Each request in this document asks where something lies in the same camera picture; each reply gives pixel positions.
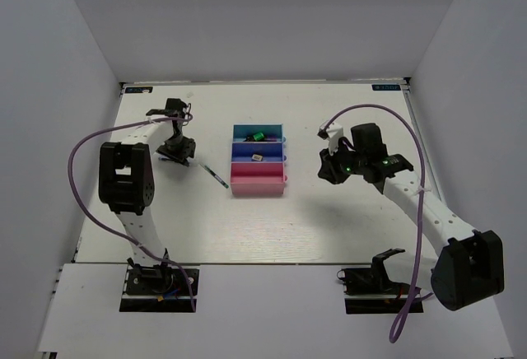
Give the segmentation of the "black highlighter green cap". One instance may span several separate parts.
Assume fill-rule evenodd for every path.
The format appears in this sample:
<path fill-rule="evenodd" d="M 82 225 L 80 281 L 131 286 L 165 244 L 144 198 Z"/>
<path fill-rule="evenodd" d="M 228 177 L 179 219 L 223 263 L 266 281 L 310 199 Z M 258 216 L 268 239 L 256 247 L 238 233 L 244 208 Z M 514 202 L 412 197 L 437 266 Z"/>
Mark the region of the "black highlighter green cap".
<path fill-rule="evenodd" d="M 251 133 L 245 138 L 246 142 L 261 142 L 265 139 L 265 135 L 262 132 Z"/>

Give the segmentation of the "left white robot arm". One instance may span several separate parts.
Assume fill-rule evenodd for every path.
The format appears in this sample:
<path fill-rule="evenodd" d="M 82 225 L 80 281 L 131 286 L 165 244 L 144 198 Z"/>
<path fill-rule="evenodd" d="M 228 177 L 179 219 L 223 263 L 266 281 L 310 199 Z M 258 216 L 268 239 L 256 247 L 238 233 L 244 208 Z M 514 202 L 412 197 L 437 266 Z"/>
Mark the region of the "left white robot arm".
<path fill-rule="evenodd" d="M 122 140 L 100 147 L 100 201 L 116 215 L 132 240 L 131 264 L 148 268 L 146 283 L 157 292 L 172 287 L 174 272 L 162 264 L 169 258 L 168 250 L 157 234 L 150 209 L 155 194 L 152 158 L 162 156 L 188 167 L 196 149 L 195 140 L 183 134 L 190 120 L 191 105 L 169 98 L 163 109 L 147 112 L 146 123 Z"/>

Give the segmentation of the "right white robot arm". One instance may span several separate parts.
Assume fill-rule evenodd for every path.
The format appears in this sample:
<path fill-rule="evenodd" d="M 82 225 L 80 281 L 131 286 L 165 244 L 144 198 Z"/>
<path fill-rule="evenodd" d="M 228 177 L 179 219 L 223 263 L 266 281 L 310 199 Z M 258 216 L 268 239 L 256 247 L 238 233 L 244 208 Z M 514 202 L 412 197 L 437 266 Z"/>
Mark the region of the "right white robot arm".
<path fill-rule="evenodd" d="M 436 257 L 420 259 L 418 288 L 433 293 L 448 310 L 459 310 L 504 290 L 500 237 L 494 231 L 477 231 L 427 192 L 413 165 L 400 154 L 388 153 L 376 124 L 352 127 L 350 138 L 339 124 L 322 124 L 318 135 L 328 143 L 319 154 L 322 180 L 342 184 L 360 175 L 412 222 L 422 223 L 422 233 Z"/>

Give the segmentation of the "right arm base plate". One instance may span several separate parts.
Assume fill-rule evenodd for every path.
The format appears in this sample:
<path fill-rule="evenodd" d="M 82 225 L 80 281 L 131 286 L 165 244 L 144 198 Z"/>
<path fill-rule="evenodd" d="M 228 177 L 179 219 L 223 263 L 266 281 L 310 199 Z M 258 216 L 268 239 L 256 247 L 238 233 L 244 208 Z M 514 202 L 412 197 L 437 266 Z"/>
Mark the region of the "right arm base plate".
<path fill-rule="evenodd" d="M 395 315 L 405 304 L 413 275 L 414 256 L 404 249 L 388 249 L 369 263 L 337 271 L 348 315 Z"/>

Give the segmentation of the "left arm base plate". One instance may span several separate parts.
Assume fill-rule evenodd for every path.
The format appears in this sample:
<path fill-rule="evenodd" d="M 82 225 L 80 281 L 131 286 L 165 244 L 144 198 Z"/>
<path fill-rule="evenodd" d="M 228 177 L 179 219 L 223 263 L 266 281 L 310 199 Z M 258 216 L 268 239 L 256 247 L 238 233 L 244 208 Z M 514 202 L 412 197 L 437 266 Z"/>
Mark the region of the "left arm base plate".
<path fill-rule="evenodd" d="M 129 266 L 119 304 L 122 313 L 192 313 L 197 305 L 199 269 L 186 268 L 193 300 L 178 268 Z"/>

